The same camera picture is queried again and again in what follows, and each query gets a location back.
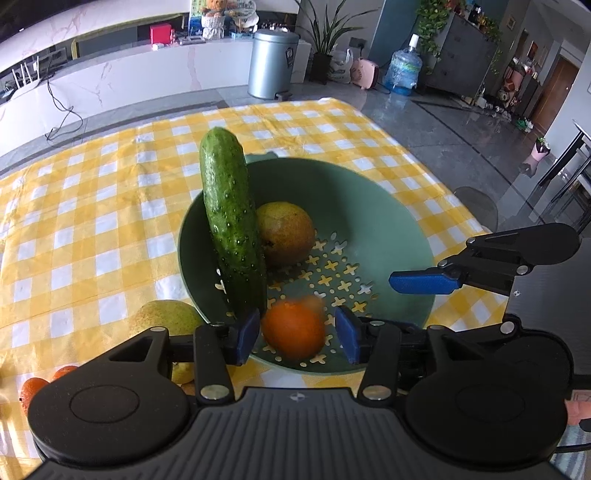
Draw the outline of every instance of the yellow checkered tablecloth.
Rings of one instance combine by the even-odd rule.
[[[458,253],[477,221],[411,154],[334,99],[227,108],[131,128],[60,152],[0,181],[0,478],[39,464],[18,395],[128,337],[126,318],[154,299],[189,301],[176,242],[201,189],[199,141],[234,132],[246,153],[311,157],[350,168],[406,205],[438,260]],[[470,287],[437,297],[429,323],[499,322],[504,297]],[[350,386],[361,374],[300,375],[250,360],[230,368],[245,385]]]

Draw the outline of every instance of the human hand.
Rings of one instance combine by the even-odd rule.
[[[565,400],[569,414],[569,425],[578,425],[581,420],[591,418],[591,402]]]

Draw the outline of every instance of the cable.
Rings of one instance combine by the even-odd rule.
[[[581,443],[580,445],[563,445],[556,447],[554,453],[585,452],[586,450],[591,450],[591,443]]]
[[[48,134],[45,134],[45,138],[47,140],[47,142],[51,142],[53,140],[55,140],[57,137],[61,136],[61,135],[65,135],[65,134],[73,134],[75,132],[77,132],[78,130],[80,130],[80,128],[82,128],[84,126],[84,119],[74,111],[74,107],[71,106],[69,108],[66,108],[64,106],[64,104],[62,102],[60,102],[60,99],[56,98],[55,95],[53,95],[53,92],[51,91],[51,85],[49,80],[55,75],[49,74],[49,69],[51,68],[51,58],[49,60],[49,64],[47,65],[47,91],[49,92],[49,95],[51,95],[51,100],[53,101],[53,105],[58,109],[58,111],[60,112],[64,112],[66,114],[66,116],[64,116],[64,119],[61,121],[60,126],[57,128],[51,128],[50,132]],[[68,132],[64,132],[62,134],[59,134],[58,132],[61,130],[61,128],[63,127],[66,119],[68,118],[68,115],[70,115],[71,113],[73,113],[74,115],[76,115],[79,119],[80,119],[80,125],[72,130],[72,131],[68,131]]]

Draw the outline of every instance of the gray floor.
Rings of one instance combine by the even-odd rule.
[[[450,190],[469,186],[488,195],[496,206],[491,209],[498,211],[499,230],[538,222],[539,214],[563,179],[555,179],[536,205],[528,204],[528,196],[553,160],[552,156],[544,159],[532,179],[519,174],[518,166],[530,154],[535,135],[526,136],[500,116],[492,116],[491,111],[471,109],[457,99],[433,93],[412,97],[388,95],[378,88],[365,91],[354,85],[306,82],[293,85],[292,92],[293,100],[331,96],[359,109],[407,147]],[[52,142],[40,137],[3,155],[0,176],[74,144],[148,120],[261,102],[264,100],[250,97],[244,86],[174,95],[123,107],[67,127]],[[558,221],[572,224],[581,214],[582,208],[573,202]],[[551,215],[545,218],[553,220]]]

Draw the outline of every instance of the trash can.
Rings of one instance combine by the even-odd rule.
[[[291,71],[299,36],[281,30],[258,30],[252,46],[248,93],[253,97],[284,99],[289,95]]]

